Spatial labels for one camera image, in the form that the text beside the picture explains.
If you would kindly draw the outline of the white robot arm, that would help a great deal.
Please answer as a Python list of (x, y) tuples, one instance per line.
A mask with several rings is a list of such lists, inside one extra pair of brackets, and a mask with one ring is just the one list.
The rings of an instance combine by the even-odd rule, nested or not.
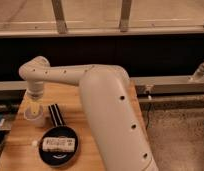
[(130, 78), (117, 65), (52, 67), (37, 56), (19, 68), (32, 99), (45, 82), (79, 87), (80, 101), (106, 171), (159, 171), (130, 97)]

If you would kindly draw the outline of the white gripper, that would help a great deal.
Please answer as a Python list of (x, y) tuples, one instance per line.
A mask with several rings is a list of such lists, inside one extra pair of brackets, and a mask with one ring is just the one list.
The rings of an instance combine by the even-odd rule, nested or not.
[(27, 96), (33, 100), (30, 102), (31, 114), (37, 116), (40, 111), (40, 104), (37, 100), (41, 99), (44, 94), (44, 85), (42, 84), (29, 84), (27, 87)]

